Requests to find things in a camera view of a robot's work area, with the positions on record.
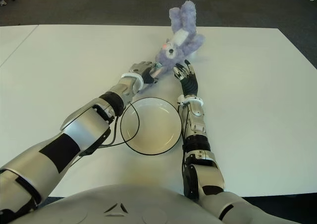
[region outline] robot finger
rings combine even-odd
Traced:
[[[192,64],[188,60],[185,60],[185,64],[187,65],[187,67],[189,69],[189,73],[195,74],[194,68],[193,68]]]
[[[176,67],[177,67],[178,69],[180,69],[183,73],[186,73],[186,76],[189,75],[189,71],[188,71],[188,69],[187,69],[186,67],[182,66],[182,65],[179,64],[179,63],[176,63]]]
[[[174,67],[173,71],[174,71],[175,77],[179,80],[183,80],[184,78],[187,77],[187,75],[182,70],[180,70],[178,67]]]

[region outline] bunny ear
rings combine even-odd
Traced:
[[[180,9],[183,29],[190,33],[196,33],[196,7],[193,2],[186,1]]]
[[[201,34],[197,34],[192,41],[190,41],[184,48],[183,52],[185,56],[190,55],[196,51],[205,41],[205,37]]]
[[[183,27],[182,18],[180,16],[180,9],[178,7],[169,10],[169,18],[172,25],[173,33],[177,32]]]

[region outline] white bowl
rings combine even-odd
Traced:
[[[120,130],[126,144],[143,155],[158,155],[171,149],[181,134],[181,120],[169,102],[158,98],[144,98],[133,103],[122,115]]]

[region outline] black cable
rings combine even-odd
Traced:
[[[122,138],[122,139],[124,140],[123,142],[120,142],[120,143],[117,143],[117,144],[114,144],[114,145],[100,145],[100,146],[98,147],[98,149],[100,149],[100,148],[106,148],[106,147],[112,147],[112,146],[117,146],[117,145],[121,145],[121,144],[127,143],[128,141],[131,141],[131,140],[138,134],[139,128],[140,128],[140,117],[139,117],[139,114],[138,114],[138,112],[136,111],[135,107],[134,107],[132,104],[130,104],[130,106],[132,106],[132,108],[134,109],[134,111],[135,111],[135,113],[136,113],[136,115],[137,115],[137,117],[138,117],[138,129],[137,129],[137,131],[135,132],[135,134],[134,134],[130,139],[128,139],[128,140],[124,140],[124,138]]]
[[[83,158],[83,156],[82,156],[82,157],[79,157],[79,159],[77,159],[74,163],[72,163],[72,164],[70,165],[70,167],[72,167],[74,164],[76,164],[81,158]]]
[[[124,142],[120,142],[120,143],[117,143],[117,144],[114,144],[114,145],[113,145],[113,143],[114,143],[114,141],[115,141],[115,139],[116,139],[117,124],[118,124],[118,120],[119,120],[119,117],[117,116],[116,119],[115,119],[115,123],[114,123],[114,134],[113,134],[113,139],[112,139],[112,141],[111,141],[109,144],[107,144],[107,145],[100,145],[100,146],[98,147],[98,149],[124,144],[124,143],[126,143],[126,142],[128,142],[128,141],[131,141],[131,140],[138,134],[139,128],[140,128],[140,117],[139,117],[139,114],[138,114],[138,112],[136,111],[135,107],[134,107],[132,104],[130,104],[130,106],[132,106],[132,108],[134,109],[134,111],[135,111],[135,113],[136,113],[136,115],[137,115],[137,117],[138,117],[138,129],[137,129],[136,133],[135,133],[130,139],[124,140],[124,138],[123,138]],[[70,167],[72,167],[74,164],[76,164],[81,158],[83,158],[83,156],[80,157],[79,159],[77,159],[74,163],[72,163],[72,164],[70,165]]]
[[[118,120],[119,120],[119,116],[116,117],[115,122],[114,122],[114,132],[113,132],[113,139],[112,139],[112,141],[111,141],[109,144],[103,145],[103,146],[111,146],[111,145],[114,143],[114,141],[115,141],[115,139],[116,139],[116,137],[117,137],[117,124],[118,124]]]

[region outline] gray carpet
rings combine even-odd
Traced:
[[[278,28],[317,67],[317,0],[193,0],[198,26]],[[0,25],[170,25],[184,0],[7,0]]]

